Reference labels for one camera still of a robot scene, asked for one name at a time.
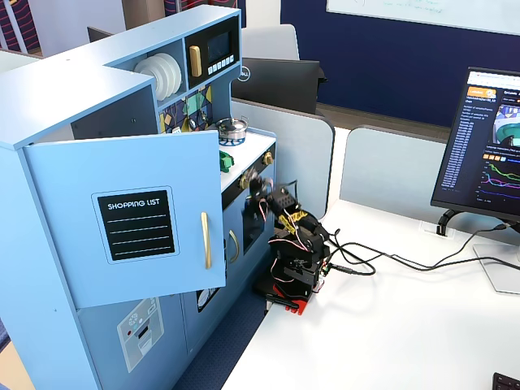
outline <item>robotic arm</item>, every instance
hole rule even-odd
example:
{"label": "robotic arm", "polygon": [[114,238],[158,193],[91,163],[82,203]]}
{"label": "robotic arm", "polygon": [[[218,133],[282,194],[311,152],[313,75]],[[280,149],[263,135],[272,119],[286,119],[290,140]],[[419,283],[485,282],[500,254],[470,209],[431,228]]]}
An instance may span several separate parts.
{"label": "robotic arm", "polygon": [[263,179],[256,171],[251,171],[245,179],[249,180],[250,195],[244,214],[265,221],[271,212],[279,226],[269,240],[273,263],[269,273],[263,275],[260,290],[267,299],[301,314],[319,286],[324,261],[330,254],[325,245],[329,233],[311,213],[301,208],[286,187],[275,188],[271,179]]}

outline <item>dell logo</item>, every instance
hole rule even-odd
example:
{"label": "dell logo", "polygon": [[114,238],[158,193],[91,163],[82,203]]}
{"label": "dell logo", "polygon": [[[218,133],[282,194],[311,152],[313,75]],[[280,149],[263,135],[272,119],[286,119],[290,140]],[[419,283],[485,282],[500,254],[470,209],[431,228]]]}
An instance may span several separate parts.
{"label": "dell logo", "polygon": [[239,81],[247,81],[251,77],[251,71],[248,67],[242,67],[242,71],[240,72],[240,76],[238,77]]}

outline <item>whiteboard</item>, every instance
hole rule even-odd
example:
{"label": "whiteboard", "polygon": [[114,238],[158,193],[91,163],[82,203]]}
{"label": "whiteboard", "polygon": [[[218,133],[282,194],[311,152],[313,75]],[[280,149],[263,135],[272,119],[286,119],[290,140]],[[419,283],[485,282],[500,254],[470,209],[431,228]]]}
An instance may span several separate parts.
{"label": "whiteboard", "polygon": [[327,11],[520,35],[520,0],[327,0]]}

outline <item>wooden floor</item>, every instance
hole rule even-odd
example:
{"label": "wooden floor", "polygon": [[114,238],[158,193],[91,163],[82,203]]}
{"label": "wooden floor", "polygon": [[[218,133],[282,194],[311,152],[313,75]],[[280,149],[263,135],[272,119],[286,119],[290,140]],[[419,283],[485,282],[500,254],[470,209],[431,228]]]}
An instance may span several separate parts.
{"label": "wooden floor", "polygon": [[370,114],[368,112],[350,110],[348,108],[327,106],[318,103],[316,106],[326,118],[332,121],[334,126],[347,128],[349,130],[362,126],[376,126],[378,128],[389,128],[399,132],[408,132],[435,139],[448,140],[449,128],[435,126],[427,123],[413,122],[392,118],[389,116]]}

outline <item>blue carpet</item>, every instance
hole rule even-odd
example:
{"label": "blue carpet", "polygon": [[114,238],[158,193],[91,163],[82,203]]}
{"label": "blue carpet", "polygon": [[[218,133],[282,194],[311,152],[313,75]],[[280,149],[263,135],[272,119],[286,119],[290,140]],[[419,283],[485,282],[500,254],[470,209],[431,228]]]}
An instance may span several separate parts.
{"label": "blue carpet", "polygon": [[9,335],[7,334],[6,328],[3,326],[2,320],[0,319],[0,352],[4,347],[9,344]]}
{"label": "blue carpet", "polygon": [[220,390],[260,326],[265,309],[265,298],[246,287],[173,390]]}

